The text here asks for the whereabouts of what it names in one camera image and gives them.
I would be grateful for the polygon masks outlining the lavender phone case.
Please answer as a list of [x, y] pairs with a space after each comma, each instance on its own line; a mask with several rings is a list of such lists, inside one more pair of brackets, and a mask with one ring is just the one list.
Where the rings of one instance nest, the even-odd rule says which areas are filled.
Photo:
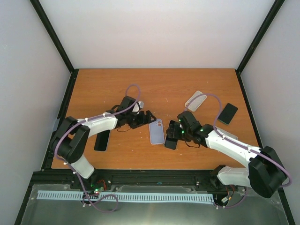
[[164, 128], [161, 119], [157, 119], [156, 121], [149, 124], [150, 131], [150, 143], [152, 145], [158, 145], [164, 143]]

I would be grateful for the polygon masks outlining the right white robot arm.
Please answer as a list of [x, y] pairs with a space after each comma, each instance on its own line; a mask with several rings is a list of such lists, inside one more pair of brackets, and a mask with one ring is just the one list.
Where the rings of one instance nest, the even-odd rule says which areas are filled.
[[278, 188], [290, 185], [291, 177], [273, 148], [251, 146], [227, 136], [214, 125], [201, 125], [190, 111], [177, 118], [166, 131], [169, 138], [217, 150], [243, 166], [222, 167], [216, 177], [223, 185], [252, 188], [264, 198], [271, 198]]

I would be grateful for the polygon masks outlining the clear white phone case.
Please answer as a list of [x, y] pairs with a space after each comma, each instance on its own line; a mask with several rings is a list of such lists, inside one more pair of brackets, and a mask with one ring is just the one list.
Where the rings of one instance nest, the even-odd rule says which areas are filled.
[[200, 105], [206, 100], [207, 96], [204, 95], [201, 91], [196, 91], [192, 97], [190, 97], [185, 103], [185, 108], [195, 112]]

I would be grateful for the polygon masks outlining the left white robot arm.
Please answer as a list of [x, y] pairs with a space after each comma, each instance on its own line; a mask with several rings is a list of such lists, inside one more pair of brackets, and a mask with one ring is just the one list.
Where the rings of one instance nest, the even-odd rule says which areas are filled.
[[157, 120], [149, 110], [142, 109], [142, 101], [125, 96], [119, 105], [99, 116], [85, 119], [67, 117], [50, 141], [50, 149], [81, 176], [81, 183], [86, 188], [94, 188], [98, 178], [93, 174], [94, 166], [84, 156], [87, 140], [91, 136], [118, 129], [125, 124], [136, 129]]

